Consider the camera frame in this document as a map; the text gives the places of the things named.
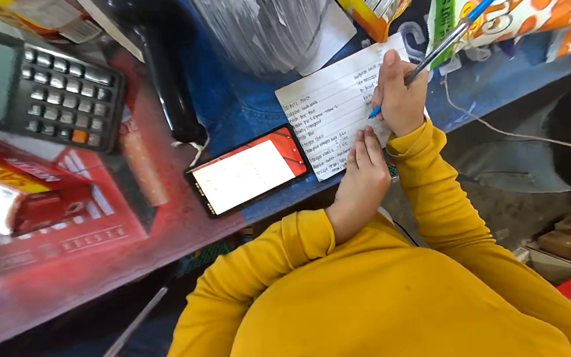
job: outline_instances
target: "calculator keypad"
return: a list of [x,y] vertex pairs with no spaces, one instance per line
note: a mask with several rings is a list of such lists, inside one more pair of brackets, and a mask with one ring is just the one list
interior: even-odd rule
[[31,67],[24,67],[21,69],[21,77],[24,79],[32,79],[34,76],[34,69]]
[[67,73],[67,70],[70,68],[69,63],[64,59],[55,59],[54,60],[54,70],[61,73]]
[[74,77],[83,77],[83,66],[75,63],[70,64],[70,72]]
[[63,76],[52,76],[52,79],[50,79],[50,86],[58,89],[65,88],[65,78]]
[[110,144],[119,98],[115,72],[27,48],[21,77],[34,83],[23,128],[57,142],[103,150]]
[[34,81],[36,83],[40,83],[42,85],[46,85],[48,84],[48,82],[50,81],[50,73],[45,73],[45,72],[36,72],[34,74]]
[[54,92],[50,90],[48,92],[48,103],[59,105],[63,102],[63,95],[59,92]]

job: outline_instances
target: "yellow sleeve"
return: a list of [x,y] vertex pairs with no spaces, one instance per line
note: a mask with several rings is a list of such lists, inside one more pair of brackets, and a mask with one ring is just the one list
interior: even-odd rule
[[288,272],[327,256],[335,244],[325,211],[302,211],[218,257],[186,297],[168,356],[229,356],[252,302]]
[[398,159],[401,185],[411,200],[420,235],[520,312],[561,330],[571,343],[571,301],[495,244],[456,181],[456,170],[441,158],[445,144],[446,136],[430,119],[415,132],[387,142],[387,151]]

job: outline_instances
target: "orange button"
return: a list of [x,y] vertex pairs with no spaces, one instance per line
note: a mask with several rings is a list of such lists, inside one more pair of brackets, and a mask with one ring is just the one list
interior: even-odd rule
[[87,134],[87,132],[84,132],[83,130],[75,130],[74,134],[72,135],[72,141],[86,143],[88,136],[89,134]]

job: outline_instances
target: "handwritten list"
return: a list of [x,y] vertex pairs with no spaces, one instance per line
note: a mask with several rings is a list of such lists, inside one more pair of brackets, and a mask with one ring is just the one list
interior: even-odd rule
[[400,34],[275,92],[319,181],[345,169],[356,132],[369,125],[381,143],[391,130],[368,119],[383,55],[394,49],[408,61]]

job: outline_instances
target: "smartphone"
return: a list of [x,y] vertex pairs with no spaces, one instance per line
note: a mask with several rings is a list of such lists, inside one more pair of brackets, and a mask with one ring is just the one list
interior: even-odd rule
[[186,170],[186,180],[211,218],[287,186],[310,172],[290,124]]

